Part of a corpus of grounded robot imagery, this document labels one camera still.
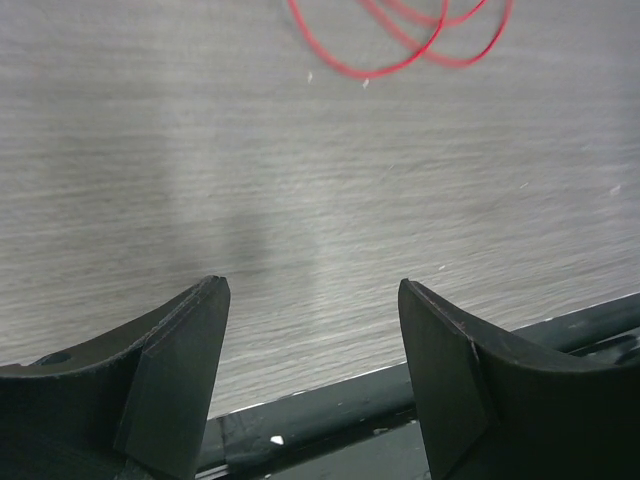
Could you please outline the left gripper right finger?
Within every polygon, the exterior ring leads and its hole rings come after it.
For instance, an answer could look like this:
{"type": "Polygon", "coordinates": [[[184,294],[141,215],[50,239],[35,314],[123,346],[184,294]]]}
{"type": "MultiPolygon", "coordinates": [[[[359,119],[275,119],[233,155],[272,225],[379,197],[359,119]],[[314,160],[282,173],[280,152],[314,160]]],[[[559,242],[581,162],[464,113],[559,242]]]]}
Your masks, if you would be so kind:
{"type": "Polygon", "coordinates": [[[513,331],[403,280],[398,310],[435,479],[635,479],[639,298],[513,331]]]}

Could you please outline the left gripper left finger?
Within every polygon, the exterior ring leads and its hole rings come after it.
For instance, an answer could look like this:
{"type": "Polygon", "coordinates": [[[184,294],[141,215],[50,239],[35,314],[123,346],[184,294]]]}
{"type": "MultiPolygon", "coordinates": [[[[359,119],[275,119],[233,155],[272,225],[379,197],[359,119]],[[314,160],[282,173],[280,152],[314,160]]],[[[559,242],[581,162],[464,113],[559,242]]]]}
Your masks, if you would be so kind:
{"type": "Polygon", "coordinates": [[[5,479],[191,479],[230,307],[207,276],[78,345],[1,369],[5,479]]]}

